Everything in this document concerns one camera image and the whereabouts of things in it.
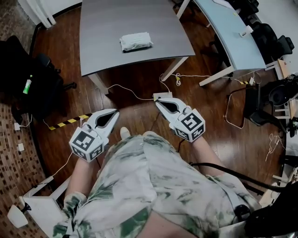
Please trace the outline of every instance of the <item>white wall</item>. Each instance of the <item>white wall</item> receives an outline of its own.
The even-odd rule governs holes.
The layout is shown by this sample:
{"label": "white wall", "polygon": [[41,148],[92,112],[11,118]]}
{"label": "white wall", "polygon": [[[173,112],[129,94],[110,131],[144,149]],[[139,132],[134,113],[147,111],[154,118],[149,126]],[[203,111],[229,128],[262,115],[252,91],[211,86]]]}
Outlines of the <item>white wall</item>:
{"label": "white wall", "polygon": [[298,5],[293,0],[258,0],[258,18],[269,24],[277,38],[290,37],[295,48],[292,55],[284,56],[291,73],[298,72]]}
{"label": "white wall", "polygon": [[[65,8],[71,7],[77,3],[82,2],[82,0],[44,0],[49,7],[50,12],[54,15]],[[21,7],[24,9],[29,18],[33,21],[34,24],[39,24],[41,21],[35,15],[35,13],[31,10],[30,6],[27,3],[27,0],[18,0]]]}

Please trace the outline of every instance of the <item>desk leg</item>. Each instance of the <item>desk leg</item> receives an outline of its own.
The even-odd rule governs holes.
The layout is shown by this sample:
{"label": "desk leg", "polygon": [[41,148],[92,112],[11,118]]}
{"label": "desk leg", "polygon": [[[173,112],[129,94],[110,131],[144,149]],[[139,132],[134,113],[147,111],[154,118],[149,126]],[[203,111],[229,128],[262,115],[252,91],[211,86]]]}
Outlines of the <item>desk leg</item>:
{"label": "desk leg", "polygon": [[179,8],[179,11],[177,13],[177,17],[178,19],[180,19],[180,17],[182,16],[182,13],[184,12],[185,8],[187,7],[188,3],[190,2],[190,0],[184,0],[181,7]]}
{"label": "desk leg", "polygon": [[99,88],[101,93],[103,93],[104,95],[108,94],[108,88],[104,85],[103,81],[101,80],[101,78],[98,76],[97,73],[88,75],[88,77]]}
{"label": "desk leg", "polygon": [[187,59],[188,57],[177,58],[173,63],[168,67],[166,72],[161,77],[161,81],[164,82],[167,78]]}
{"label": "desk leg", "polygon": [[222,70],[221,72],[218,72],[218,73],[212,75],[211,77],[203,80],[202,82],[200,82],[200,86],[204,86],[208,83],[211,83],[212,81],[215,81],[215,80],[217,80],[217,79],[219,79],[219,78],[221,78],[221,77],[223,77],[223,76],[225,76],[225,75],[227,75],[231,72],[234,72],[234,71],[235,71],[234,66],[230,66],[230,67]]}

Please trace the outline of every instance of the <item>white package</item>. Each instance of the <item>white package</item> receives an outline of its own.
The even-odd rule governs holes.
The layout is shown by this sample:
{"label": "white package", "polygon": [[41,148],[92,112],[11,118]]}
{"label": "white package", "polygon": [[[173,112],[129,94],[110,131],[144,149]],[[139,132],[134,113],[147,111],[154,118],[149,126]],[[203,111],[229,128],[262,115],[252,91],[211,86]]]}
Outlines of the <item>white package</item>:
{"label": "white package", "polygon": [[124,35],[120,38],[123,51],[130,51],[153,45],[148,32]]}

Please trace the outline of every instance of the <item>gray table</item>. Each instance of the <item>gray table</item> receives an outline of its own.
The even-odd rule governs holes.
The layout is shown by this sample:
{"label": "gray table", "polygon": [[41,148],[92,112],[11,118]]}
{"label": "gray table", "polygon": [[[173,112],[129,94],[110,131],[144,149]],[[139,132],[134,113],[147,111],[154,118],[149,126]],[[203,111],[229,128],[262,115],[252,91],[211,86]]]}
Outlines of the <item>gray table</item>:
{"label": "gray table", "polygon": [[[124,53],[123,35],[148,32],[153,46]],[[121,65],[176,58],[164,73],[166,80],[188,56],[191,43],[168,0],[83,0],[80,25],[81,74],[104,93],[107,87],[96,74]]]}
{"label": "gray table", "polygon": [[[184,0],[177,13],[180,18],[190,0]],[[263,57],[251,34],[241,37],[246,25],[235,12],[215,3],[213,0],[194,0],[218,35],[231,66],[200,82],[203,86],[236,70],[257,70],[266,68]]]}

